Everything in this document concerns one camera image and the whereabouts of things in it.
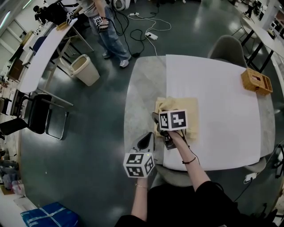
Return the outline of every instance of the trash bin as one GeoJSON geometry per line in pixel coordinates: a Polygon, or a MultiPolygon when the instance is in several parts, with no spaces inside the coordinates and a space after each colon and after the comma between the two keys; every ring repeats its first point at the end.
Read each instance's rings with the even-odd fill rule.
{"type": "Polygon", "coordinates": [[[88,55],[78,57],[68,66],[68,69],[72,75],[82,80],[87,86],[91,86],[99,79],[99,73],[88,55]]]}

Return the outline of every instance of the yellow cloth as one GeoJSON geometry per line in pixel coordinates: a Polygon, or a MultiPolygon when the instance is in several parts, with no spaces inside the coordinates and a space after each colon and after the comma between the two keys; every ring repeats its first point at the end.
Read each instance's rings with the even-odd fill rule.
{"type": "MultiPolygon", "coordinates": [[[[166,110],[187,110],[188,129],[186,137],[197,139],[199,132],[198,102],[197,98],[157,98],[155,112],[159,113],[166,110]]],[[[161,137],[157,131],[157,125],[154,128],[155,135],[161,137]]]]}

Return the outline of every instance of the blue bag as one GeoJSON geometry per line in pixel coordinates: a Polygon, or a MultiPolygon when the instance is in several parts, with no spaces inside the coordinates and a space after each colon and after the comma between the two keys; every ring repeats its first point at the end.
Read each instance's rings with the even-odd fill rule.
{"type": "Polygon", "coordinates": [[[59,203],[21,213],[27,227],[78,227],[78,215],[59,203]]]}

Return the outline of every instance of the floor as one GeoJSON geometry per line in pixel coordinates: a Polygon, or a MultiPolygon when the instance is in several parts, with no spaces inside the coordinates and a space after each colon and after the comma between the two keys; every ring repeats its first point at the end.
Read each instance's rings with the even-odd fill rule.
{"type": "MultiPolygon", "coordinates": [[[[126,14],[139,12],[150,16],[156,12],[155,2],[139,0],[131,4],[126,14]]],[[[183,4],[166,3],[159,8],[157,18],[171,23],[171,31],[155,31],[158,55],[177,54],[206,57],[215,41],[225,34],[234,33],[240,26],[238,11],[226,0],[203,0],[201,4],[188,1],[183,4]]],[[[132,52],[140,51],[139,42],[129,38],[130,31],[146,30],[149,21],[130,21],[126,31],[132,52]]],[[[157,29],[164,24],[158,23],[157,29]]],[[[56,71],[50,91],[74,103],[70,109],[65,138],[57,141],[46,135],[35,134],[28,129],[21,132],[22,176],[27,196],[37,206],[58,201],[80,216],[82,226],[114,226],[121,215],[129,214],[134,198],[134,181],[127,178],[122,162],[124,158],[123,124],[124,108],[135,59],[126,69],[118,68],[118,60],[104,60],[102,48],[96,43],[90,30],[86,37],[95,49],[93,53],[77,42],[76,46],[90,56],[101,78],[91,87],[77,79],[71,79],[56,71]]],[[[153,56],[154,49],[145,43],[141,56],[153,56]]],[[[256,57],[260,66],[267,56],[263,48],[256,57]]],[[[264,72],[272,82],[274,107],[284,105],[284,98],[273,64],[268,63],[264,72]]],[[[50,132],[58,134],[64,113],[54,109],[50,132]]],[[[283,113],[276,115],[276,141],[284,138],[283,113]]],[[[282,178],[275,179],[275,170],[268,167],[252,182],[238,200],[242,213],[260,214],[263,204],[267,211],[274,206],[282,178]]],[[[244,168],[211,171],[209,177],[220,183],[225,193],[235,199],[247,186],[243,184],[248,171],[244,168]]]]}

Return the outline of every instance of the white sneaker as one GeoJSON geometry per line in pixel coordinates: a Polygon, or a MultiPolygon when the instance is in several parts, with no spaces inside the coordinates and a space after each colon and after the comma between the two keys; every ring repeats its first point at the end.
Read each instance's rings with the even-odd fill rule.
{"type": "Polygon", "coordinates": [[[131,58],[131,55],[129,56],[128,59],[122,60],[122,61],[120,62],[120,64],[119,64],[119,66],[120,66],[121,68],[125,68],[126,66],[128,66],[128,64],[129,64],[129,59],[130,59],[130,58],[131,58]]]}
{"type": "Polygon", "coordinates": [[[107,53],[107,52],[103,53],[103,58],[104,59],[109,59],[110,57],[111,57],[111,55],[109,53],[107,53]]]}

